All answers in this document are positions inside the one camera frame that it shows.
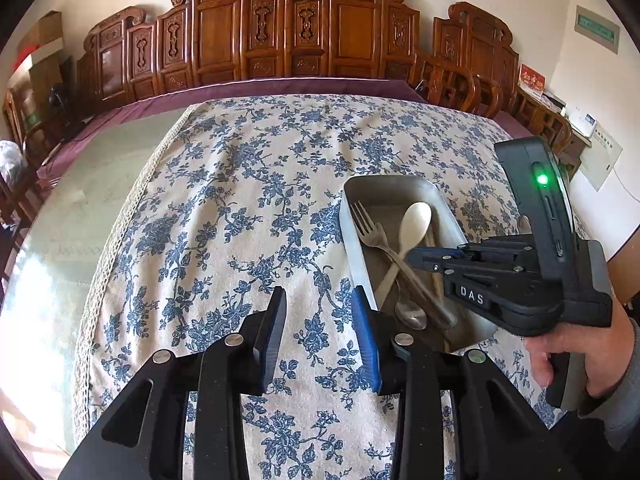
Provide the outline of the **person's right hand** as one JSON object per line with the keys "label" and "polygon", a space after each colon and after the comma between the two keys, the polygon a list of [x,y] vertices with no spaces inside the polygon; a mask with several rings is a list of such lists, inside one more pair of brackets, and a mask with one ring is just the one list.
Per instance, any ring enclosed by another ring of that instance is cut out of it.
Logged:
{"label": "person's right hand", "polygon": [[614,390],[624,377],[634,353],[634,324],[614,298],[610,327],[591,327],[559,323],[550,333],[524,339],[533,376],[548,387],[554,378],[552,354],[575,352],[585,357],[586,389],[593,398]]}

